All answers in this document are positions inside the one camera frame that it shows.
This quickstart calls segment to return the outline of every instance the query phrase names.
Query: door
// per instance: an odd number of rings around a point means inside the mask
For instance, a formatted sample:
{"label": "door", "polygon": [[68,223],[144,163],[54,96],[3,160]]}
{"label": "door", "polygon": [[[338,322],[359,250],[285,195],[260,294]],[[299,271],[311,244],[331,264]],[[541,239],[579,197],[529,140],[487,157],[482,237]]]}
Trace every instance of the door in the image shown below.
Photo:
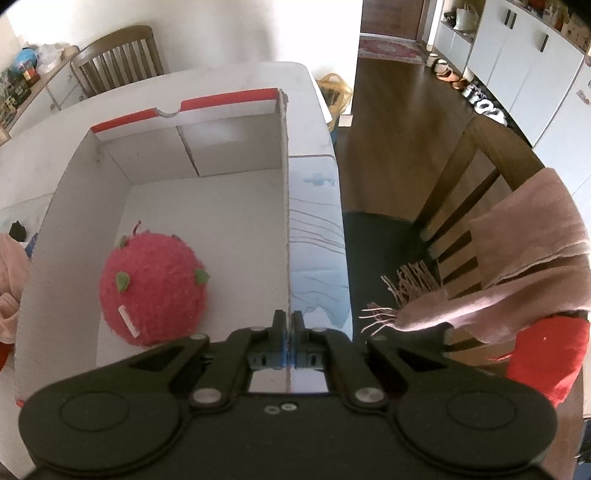
{"label": "door", "polygon": [[428,0],[363,0],[361,32],[415,40],[427,10]]}
{"label": "door", "polygon": [[546,27],[540,51],[510,110],[532,145],[540,139],[583,63],[583,52]]}
{"label": "door", "polygon": [[537,18],[517,7],[511,10],[509,34],[487,85],[507,111],[513,107],[531,66],[539,58],[546,34],[545,25]]}
{"label": "door", "polygon": [[468,68],[485,85],[488,85],[491,79],[492,71],[509,34],[510,16],[511,10],[505,0],[486,0],[478,35],[468,61]]}

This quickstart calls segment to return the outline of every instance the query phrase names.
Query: black chair seat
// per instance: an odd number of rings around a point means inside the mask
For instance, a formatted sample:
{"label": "black chair seat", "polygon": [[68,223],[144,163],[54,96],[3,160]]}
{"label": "black chair seat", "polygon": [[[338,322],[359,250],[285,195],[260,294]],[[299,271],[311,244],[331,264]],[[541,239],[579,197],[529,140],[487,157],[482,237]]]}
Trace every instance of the black chair seat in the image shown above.
{"label": "black chair seat", "polygon": [[[345,248],[349,270],[349,288],[353,311],[353,340],[365,342],[374,331],[361,330],[373,320],[359,319],[362,310],[374,302],[381,307],[396,308],[397,304],[381,280],[386,275],[397,282],[397,271],[406,264],[423,260],[435,279],[439,281],[437,264],[428,253],[426,243],[411,222],[386,215],[363,212],[344,212]],[[449,325],[438,325],[416,332],[398,332],[384,329],[388,336],[411,346],[441,352],[443,334]]]}

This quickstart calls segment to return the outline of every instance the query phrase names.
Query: yellow plastic bag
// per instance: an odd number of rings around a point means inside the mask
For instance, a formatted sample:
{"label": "yellow plastic bag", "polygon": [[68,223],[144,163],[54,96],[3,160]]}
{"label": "yellow plastic bag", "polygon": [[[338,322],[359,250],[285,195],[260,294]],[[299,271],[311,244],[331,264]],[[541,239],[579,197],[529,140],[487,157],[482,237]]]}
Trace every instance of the yellow plastic bag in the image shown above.
{"label": "yellow plastic bag", "polygon": [[332,121],[328,124],[329,131],[332,132],[339,117],[351,103],[353,89],[336,73],[329,73],[320,80],[316,80],[316,83],[332,116]]}

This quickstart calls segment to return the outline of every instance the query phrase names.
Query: white tag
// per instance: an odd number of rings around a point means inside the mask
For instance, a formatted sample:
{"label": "white tag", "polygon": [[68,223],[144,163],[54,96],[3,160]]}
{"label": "white tag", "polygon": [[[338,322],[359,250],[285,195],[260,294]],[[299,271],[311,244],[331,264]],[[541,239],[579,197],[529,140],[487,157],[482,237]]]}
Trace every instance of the white tag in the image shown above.
{"label": "white tag", "polygon": [[131,323],[129,314],[127,313],[127,310],[125,310],[125,305],[120,306],[117,310],[119,310],[119,314],[121,315],[121,318],[123,318],[123,321],[127,325],[129,331],[131,332],[131,335],[133,335],[134,338],[139,337],[139,332],[137,328],[135,328],[134,324]]}

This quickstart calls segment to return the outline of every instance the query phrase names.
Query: white wall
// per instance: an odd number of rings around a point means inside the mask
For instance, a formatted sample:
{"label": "white wall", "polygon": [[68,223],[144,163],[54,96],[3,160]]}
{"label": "white wall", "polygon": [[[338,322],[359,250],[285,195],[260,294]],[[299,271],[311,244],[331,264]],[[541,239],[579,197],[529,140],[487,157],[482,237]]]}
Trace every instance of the white wall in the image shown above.
{"label": "white wall", "polygon": [[21,45],[12,30],[8,17],[2,15],[0,17],[0,70],[12,64],[20,49]]}
{"label": "white wall", "polygon": [[29,43],[80,48],[148,24],[176,72],[260,60],[296,61],[318,78],[355,82],[362,0],[20,0],[8,11]]}

